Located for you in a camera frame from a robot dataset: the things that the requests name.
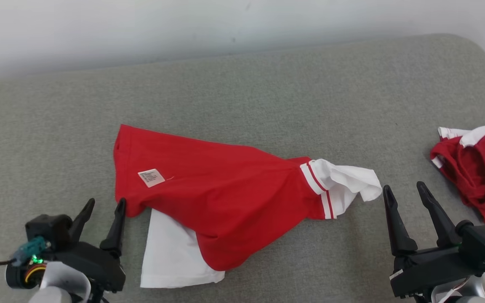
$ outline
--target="white stripe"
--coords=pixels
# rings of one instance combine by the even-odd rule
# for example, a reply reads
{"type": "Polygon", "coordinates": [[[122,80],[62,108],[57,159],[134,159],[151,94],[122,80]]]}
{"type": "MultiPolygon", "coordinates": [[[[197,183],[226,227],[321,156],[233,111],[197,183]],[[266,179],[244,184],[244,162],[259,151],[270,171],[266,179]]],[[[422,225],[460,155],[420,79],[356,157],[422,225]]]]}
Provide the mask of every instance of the white stripe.
{"type": "Polygon", "coordinates": [[[329,199],[327,199],[327,192],[321,194],[321,203],[323,203],[323,212],[325,213],[325,219],[331,219],[329,199]]]}
{"type": "Polygon", "coordinates": [[[306,178],[306,182],[312,188],[312,190],[316,194],[323,194],[323,190],[319,187],[319,185],[315,182],[314,177],[312,177],[312,173],[310,172],[310,168],[306,165],[306,163],[301,165],[302,174],[304,174],[304,178],[306,178]]]}
{"type": "Polygon", "coordinates": [[[310,169],[314,172],[316,180],[321,185],[320,188],[329,189],[329,187],[326,186],[325,183],[323,183],[323,180],[327,180],[330,177],[328,167],[326,167],[325,171],[323,171],[323,167],[321,167],[319,163],[316,163],[315,160],[310,161],[308,164],[310,165],[310,169]]]}
{"type": "Polygon", "coordinates": [[[438,157],[433,158],[432,162],[435,164],[435,166],[437,166],[437,168],[443,167],[443,162],[438,157]]]}

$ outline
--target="white label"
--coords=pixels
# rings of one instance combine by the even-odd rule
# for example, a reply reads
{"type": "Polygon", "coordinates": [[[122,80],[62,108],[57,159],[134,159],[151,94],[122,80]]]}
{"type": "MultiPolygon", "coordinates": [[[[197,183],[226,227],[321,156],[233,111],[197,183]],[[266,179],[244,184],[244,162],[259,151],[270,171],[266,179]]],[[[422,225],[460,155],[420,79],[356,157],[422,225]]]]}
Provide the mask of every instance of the white label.
{"type": "Polygon", "coordinates": [[[156,169],[141,171],[138,173],[147,187],[155,186],[164,182],[164,177],[156,169]]]}
{"type": "Polygon", "coordinates": [[[392,274],[392,276],[389,276],[389,279],[392,281],[394,278],[396,278],[397,276],[401,275],[403,272],[404,272],[404,270],[398,270],[397,272],[395,272],[394,274],[392,274]]]}

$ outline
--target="gray sofa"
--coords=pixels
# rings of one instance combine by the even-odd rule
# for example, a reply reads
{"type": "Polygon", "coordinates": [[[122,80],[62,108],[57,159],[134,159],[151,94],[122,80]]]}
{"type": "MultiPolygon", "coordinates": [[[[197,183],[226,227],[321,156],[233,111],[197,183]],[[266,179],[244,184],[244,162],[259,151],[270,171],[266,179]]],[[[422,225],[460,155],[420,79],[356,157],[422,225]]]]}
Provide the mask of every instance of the gray sofa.
{"type": "MultiPolygon", "coordinates": [[[[96,198],[82,239],[113,217],[112,148],[121,123],[374,169],[420,248],[437,236],[424,181],[454,223],[479,222],[433,167],[437,127],[485,125],[485,53],[451,35],[23,77],[0,82],[0,259],[41,213],[76,215],[96,198]]],[[[357,198],[333,221],[303,221],[218,284],[139,288],[150,212],[127,220],[118,302],[399,302],[383,199],[357,198]]],[[[27,302],[0,267],[0,302],[27,302]]]]}

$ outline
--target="robotic hand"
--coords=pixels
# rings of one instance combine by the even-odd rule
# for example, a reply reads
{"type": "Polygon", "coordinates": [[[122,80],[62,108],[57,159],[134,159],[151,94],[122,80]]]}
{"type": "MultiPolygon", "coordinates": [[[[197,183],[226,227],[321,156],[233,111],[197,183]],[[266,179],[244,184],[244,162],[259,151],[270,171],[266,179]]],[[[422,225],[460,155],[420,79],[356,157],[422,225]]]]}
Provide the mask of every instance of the robotic hand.
{"type": "Polygon", "coordinates": [[[67,215],[39,215],[27,222],[29,242],[16,251],[13,263],[6,267],[8,286],[31,289],[40,284],[29,303],[107,302],[104,291],[122,291],[125,272],[119,257],[126,201],[119,201],[100,248],[79,241],[94,205],[95,199],[90,199],[74,221],[67,215]]]}
{"type": "Polygon", "coordinates": [[[456,227],[423,182],[416,184],[437,232],[437,247],[418,250],[398,213],[390,189],[383,187],[394,272],[392,291],[416,303],[485,303],[485,225],[464,220],[456,227]],[[452,296],[459,292],[462,297],[452,296]],[[445,297],[437,301],[437,295],[445,297]]]}

